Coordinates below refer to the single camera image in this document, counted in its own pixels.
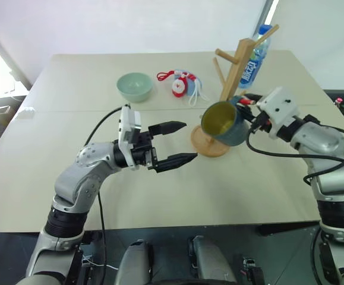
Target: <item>round wooden base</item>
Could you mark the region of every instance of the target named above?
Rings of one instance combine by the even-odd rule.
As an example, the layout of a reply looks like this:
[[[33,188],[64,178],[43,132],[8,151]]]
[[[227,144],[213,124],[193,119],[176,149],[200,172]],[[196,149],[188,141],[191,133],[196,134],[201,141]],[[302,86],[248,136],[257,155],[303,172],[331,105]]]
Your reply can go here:
[[[190,140],[197,152],[207,157],[222,156],[230,149],[230,146],[205,134],[200,125],[192,130]]]

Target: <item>white wall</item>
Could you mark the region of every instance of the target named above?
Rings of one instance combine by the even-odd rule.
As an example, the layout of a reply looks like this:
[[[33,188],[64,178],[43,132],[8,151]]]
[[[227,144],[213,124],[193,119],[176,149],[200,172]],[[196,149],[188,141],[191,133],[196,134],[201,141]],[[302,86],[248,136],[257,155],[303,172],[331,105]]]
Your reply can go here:
[[[323,89],[344,89],[344,0],[280,0],[272,49],[289,49]]]
[[[0,42],[33,83],[54,53],[235,49],[265,0],[0,0]]]

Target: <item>table surface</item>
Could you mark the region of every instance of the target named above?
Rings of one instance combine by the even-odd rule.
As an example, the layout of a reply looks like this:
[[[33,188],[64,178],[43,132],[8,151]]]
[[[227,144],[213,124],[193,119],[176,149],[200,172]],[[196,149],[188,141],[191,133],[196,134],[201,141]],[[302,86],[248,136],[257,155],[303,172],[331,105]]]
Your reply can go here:
[[[14,118],[0,139],[0,232],[38,232],[45,224],[55,179],[74,161],[101,117],[125,103],[115,88],[120,75],[130,71],[155,75],[181,67],[197,71],[206,94],[215,91],[208,94],[213,103],[221,86],[212,57],[211,52],[54,56],[23,103],[33,106],[35,115]],[[221,64],[225,70],[226,62]],[[170,120],[187,123],[174,134],[154,139],[158,157],[193,152],[190,133],[211,103],[200,100],[190,108],[170,94],[170,81],[154,84],[156,91],[149,101],[132,105],[141,111],[143,129]],[[281,85],[296,95],[302,115],[310,113],[324,124],[344,128],[342,114],[293,54],[272,50],[251,91],[266,94]],[[117,118],[106,121],[93,141],[116,139]],[[255,134],[252,143],[269,151],[295,152],[265,133]],[[106,227],[318,220],[312,190],[302,181],[306,169],[303,160],[262,156],[245,144],[215,159],[198,156],[164,173],[143,167],[135,172],[124,169],[101,188]],[[99,228],[99,208],[94,203],[85,229]]]

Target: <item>water bottle label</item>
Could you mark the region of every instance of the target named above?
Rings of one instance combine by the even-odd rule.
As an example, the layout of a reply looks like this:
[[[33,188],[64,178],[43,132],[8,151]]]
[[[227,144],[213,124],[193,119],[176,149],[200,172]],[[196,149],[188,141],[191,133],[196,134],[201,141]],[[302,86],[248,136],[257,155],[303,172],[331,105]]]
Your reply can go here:
[[[246,84],[250,82],[250,80],[253,77],[253,73],[257,70],[258,64],[259,64],[258,61],[253,61],[252,59],[248,61],[247,66],[245,67],[242,78],[241,78],[242,84]]]

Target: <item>dark blue mug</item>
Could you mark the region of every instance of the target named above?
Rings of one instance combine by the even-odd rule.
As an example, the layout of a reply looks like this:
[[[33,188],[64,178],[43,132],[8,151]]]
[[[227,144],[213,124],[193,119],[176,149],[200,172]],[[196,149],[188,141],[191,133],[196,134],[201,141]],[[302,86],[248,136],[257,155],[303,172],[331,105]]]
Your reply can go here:
[[[244,142],[248,125],[236,108],[240,99],[241,97],[234,96],[230,101],[220,101],[211,105],[202,116],[202,130],[231,147]]]

